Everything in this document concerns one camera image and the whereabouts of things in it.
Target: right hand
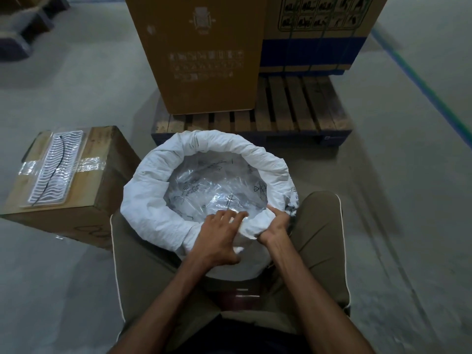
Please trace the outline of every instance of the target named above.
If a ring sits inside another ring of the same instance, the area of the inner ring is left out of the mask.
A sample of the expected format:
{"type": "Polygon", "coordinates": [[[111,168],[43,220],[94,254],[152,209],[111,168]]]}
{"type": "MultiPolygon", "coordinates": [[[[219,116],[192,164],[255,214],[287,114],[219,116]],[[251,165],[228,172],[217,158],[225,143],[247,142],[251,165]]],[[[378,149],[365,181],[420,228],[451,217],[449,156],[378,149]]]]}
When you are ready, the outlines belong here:
{"type": "Polygon", "coordinates": [[[275,214],[275,219],[272,220],[267,230],[261,233],[258,240],[266,247],[270,247],[273,243],[289,239],[287,234],[287,227],[290,221],[290,216],[278,208],[267,205],[267,208],[275,214]]]}

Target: pant leg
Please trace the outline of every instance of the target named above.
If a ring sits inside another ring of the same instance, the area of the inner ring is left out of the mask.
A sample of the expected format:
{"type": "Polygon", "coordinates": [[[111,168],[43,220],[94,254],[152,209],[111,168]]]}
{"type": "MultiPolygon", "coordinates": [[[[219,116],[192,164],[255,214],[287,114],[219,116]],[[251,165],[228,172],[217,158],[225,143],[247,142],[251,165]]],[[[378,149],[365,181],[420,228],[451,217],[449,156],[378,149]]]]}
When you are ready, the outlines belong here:
{"type": "MultiPolygon", "coordinates": [[[[118,296],[125,328],[151,305],[174,277],[180,259],[144,241],[118,210],[111,218],[118,296]]],[[[166,349],[176,349],[220,314],[198,287],[181,310],[166,349]]]]}
{"type": "MultiPolygon", "coordinates": [[[[313,192],[298,209],[290,234],[292,243],[310,273],[347,313],[350,294],[345,273],[345,247],[341,205],[332,192],[313,192]]],[[[290,292],[277,270],[266,295],[263,310],[282,313],[291,320],[287,328],[300,328],[290,292]]]]}

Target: left hand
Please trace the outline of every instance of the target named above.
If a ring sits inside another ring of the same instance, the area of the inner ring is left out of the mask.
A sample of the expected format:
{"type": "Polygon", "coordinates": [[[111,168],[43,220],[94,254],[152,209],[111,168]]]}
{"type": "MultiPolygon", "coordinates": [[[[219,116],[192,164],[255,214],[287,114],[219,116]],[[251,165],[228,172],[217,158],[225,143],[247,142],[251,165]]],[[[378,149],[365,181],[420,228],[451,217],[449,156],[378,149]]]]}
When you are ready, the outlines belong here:
{"type": "Polygon", "coordinates": [[[246,211],[236,213],[232,210],[219,210],[214,215],[208,215],[189,256],[198,258],[208,270],[239,263],[240,259],[233,250],[233,240],[246,216],[246,211]]]}

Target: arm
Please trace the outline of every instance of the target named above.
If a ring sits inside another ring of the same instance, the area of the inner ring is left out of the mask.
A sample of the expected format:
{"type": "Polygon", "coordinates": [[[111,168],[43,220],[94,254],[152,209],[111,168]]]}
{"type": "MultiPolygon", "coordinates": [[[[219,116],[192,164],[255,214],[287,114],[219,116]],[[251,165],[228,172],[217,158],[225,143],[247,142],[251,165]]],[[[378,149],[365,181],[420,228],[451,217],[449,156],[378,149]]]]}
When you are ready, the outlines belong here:
{"type": "Polygon", "coordinates": [[[268,206],[276,217],[259,237],[295,300],[306,339],[313,352],[374,353],[369,342],[311,275],[286,228],[289,216],[268,206]]]}
{"type": "Polygon", "coordinates": [[[180,265],[174,279],[154,300],[139,321],[109,351],[160,353],[173,329],[173,321],[198,281],[213,267],[236,264],[233,240],[247,212],[218,211],[205,219],[193,249],[180,265]]]}

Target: box label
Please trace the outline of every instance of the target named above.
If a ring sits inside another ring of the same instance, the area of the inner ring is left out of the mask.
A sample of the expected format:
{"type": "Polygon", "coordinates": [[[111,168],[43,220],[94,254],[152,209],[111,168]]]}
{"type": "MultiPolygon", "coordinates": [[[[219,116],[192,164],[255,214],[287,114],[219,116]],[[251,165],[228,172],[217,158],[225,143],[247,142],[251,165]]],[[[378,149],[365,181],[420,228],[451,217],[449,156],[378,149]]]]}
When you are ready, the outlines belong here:
{"type": "Polygon", "coordinates": [[[244,51],[214,49],[168,53],[170,70],[181,82],[231,78],[244,68],[244,51]]]}
{"type": "Polygon", "coordinates": [[[363,21],[372,0],[282,0],[282,32],[354,30],[363,21]]]}

